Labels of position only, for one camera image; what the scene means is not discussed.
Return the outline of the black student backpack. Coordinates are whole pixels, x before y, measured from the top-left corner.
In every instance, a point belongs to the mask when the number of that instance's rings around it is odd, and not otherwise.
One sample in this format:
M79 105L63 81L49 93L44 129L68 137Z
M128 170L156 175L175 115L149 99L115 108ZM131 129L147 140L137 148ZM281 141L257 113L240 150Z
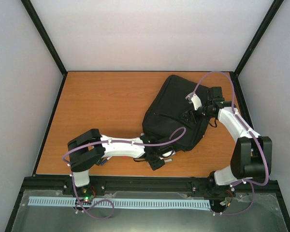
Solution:
M191 151L203 138L208 127L206 118L190 119L185 115L194 110L193 104L189 103L186 96L196 86L196 83L183 77L170 75L145 113L142 122L145 135L158 140L169 139L176 129L185 127L186 133L173 143L173 146L175 151Z

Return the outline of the blue white marker pen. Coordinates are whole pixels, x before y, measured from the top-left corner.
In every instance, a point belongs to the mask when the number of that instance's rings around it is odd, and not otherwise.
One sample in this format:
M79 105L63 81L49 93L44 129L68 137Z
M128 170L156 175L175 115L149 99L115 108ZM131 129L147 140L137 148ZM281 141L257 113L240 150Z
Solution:
M106 162L108 162L112 157L106 157L100 162L100 166L103 166Z

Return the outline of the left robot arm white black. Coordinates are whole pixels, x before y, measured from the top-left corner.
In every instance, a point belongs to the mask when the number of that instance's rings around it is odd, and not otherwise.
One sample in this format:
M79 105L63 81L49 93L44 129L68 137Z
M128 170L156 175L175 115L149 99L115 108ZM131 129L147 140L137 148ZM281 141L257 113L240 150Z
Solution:
M174 143L179 140L176 130L171 136L157 140L145 135L132 139L114 138L91 129L69 141L63 160L70 166L74 189L87 194L91 189L89 170L112 157L130 157L135 162L148 162L152 170L164 165L164 159L175 153Z

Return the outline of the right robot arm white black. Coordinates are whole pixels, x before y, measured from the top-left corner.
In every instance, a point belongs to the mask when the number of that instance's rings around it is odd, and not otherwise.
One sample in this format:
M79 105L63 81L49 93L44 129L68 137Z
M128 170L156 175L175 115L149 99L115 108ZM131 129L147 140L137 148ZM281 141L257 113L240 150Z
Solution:
M235 141L235 147L229 166L214 171L216 186L230 186L251 183L266 186L270 180L272 141L261 136L240 115L234 101L226 101L220 87L211 87L207 91L207 103L203 104L196 92L186 96L193 104L193 110L185 113L189 119L214 118L224 125Z

